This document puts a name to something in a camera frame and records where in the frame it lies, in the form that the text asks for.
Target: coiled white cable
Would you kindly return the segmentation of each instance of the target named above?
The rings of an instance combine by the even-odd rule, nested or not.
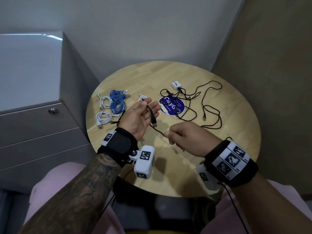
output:
[[[142,94],[140,93],[140,98],[138,99],[138,101],[140,101],[140,100],[142,100],[142,99],[146,99],[146,98],[147,98],[147,96],[142,95]]]
[[[110,108],[110,105],[112,104],[113,100],[108,97],[108,96],[103,96],[101,97],[99,94],[97,94],[99,96],[99,107],[100,109],[104,110],[104,108]],[[109,103],[105,104],[104,100],[108,99]]]
[[[119,114],[110,114],[103,110],[96,114],[96,124],[99,128],[102,128],[102,125],[109,123],[113,119],[113,117],[119,117]]]

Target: wrist strap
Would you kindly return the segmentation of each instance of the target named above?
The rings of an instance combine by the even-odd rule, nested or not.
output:
[[[229,187],[251,181],[258,171],[257,164],[236,143],[222,141],[205,156],[207,171]]]
[[[125,129],[118,127],[106,135],[97,154],[105,153],[123,167],[127,164],[129,155],[136,150],[138,150],[136,138]]]

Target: tattoo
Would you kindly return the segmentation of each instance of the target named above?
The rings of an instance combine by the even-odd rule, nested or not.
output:
[[[22,227],[24,233],[91,233],[121,167],[97,156]]]

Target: blue cable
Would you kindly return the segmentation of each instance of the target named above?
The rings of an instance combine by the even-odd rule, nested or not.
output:
[[[114,114],[119,114],[127,109],[127,105],[123,101],[126,98],[126,94],[124,91],[112,90],[110,92],[110,98],[113,100],[110,109]]]

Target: white power adapter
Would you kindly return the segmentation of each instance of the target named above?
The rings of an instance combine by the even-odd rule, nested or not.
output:
[[[177,81],[172,81],[171,82],[171,86],[175,89],[175,90],[178,90],[178,88],[181,88],[181,84]]]
[[[155,148],[150,145],[144,145],[140,150],[136,151],[136,154],[129,156],[130,159],[136,161],[134,172],[139,178],[149,179],[152,174],[154,165]]]
[[[213,175],[207,172],[204,164],[197,165],[196,171],[200,175],[200,178],[202,179],[207,189],[212,190],[212,191],[216,191],[220,189],[221,186],[218,184],[219,181]]]

